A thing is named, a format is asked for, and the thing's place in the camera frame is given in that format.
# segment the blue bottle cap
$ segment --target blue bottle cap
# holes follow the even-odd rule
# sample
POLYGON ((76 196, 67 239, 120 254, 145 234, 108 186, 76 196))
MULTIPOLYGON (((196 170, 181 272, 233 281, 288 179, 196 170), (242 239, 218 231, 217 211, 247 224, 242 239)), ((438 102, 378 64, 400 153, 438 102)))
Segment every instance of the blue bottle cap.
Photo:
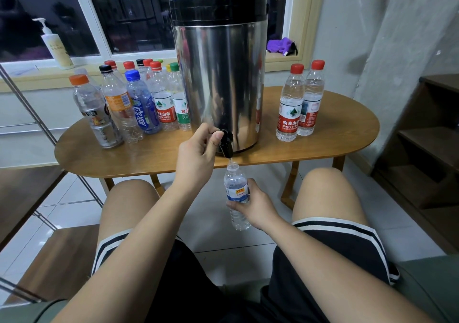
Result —
POLYGON ((126 80, 128 82, 135 82, 137 80, 139 80, 141 78, 141 75, 139 73, 139 71, 133 69, 131 71, 126 71, 126 73, 124 73, 124 75, 126 76, 126 80))

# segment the lotion bottle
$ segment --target lotion bottle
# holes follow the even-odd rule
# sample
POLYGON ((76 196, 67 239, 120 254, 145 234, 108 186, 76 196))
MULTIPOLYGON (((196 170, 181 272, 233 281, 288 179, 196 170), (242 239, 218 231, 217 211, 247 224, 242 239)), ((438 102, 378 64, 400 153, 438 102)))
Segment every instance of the lotion bottle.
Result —
POLYGON ((45 19, 43 19, 42 17, 32 20, 40 21, 43 25, 42 30, 44 34, 41 36, 41 38, 43 39, 43 42, 46 44, 46 47, 53 56, 53 59, 55 59, 59 64, 59 68, 73 68, 73 62, 70 59, 70 56, 68 55, 67 50, 64 47, 64 44, 62 44, 59 35, 53 33, 48 27, 46 27, 46 25, 44 24, 45 19))

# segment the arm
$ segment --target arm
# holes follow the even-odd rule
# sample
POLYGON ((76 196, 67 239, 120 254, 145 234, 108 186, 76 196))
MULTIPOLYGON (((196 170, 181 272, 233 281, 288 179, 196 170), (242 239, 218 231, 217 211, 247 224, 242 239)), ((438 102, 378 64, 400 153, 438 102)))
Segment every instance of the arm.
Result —
POLYGON ((432 322, 389 285, 284 221, 253 179, 249 188, 248 204, 228 206, 274 240, 331 323, 432 322))
POLYGON ((180 145, 172 186, 53 323, 145 320, 183 217, 212 174, 223 135, 216 130, 202 124, 180 145))

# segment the green bottle cap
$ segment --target green bottle cap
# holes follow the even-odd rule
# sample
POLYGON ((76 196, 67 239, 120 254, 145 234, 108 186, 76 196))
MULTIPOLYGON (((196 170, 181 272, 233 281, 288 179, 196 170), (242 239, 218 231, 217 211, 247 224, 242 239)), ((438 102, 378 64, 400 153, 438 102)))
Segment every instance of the green bottle cap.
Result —
POLYGON ((179 64, 177 62, 171 63, 171 71, 178 72, 179 71, 179 64))

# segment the black spigot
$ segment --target black spigot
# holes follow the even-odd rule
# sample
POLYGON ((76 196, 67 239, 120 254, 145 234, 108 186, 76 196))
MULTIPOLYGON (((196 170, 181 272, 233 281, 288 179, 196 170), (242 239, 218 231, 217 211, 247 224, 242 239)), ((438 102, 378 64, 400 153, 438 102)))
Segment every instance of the black spigot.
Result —
POLYGON ((227 159, 233 157, 233 134, 227 129, 221 130, 223 137, 220 141, 220 150, 223 152, 223 156, 227 159))

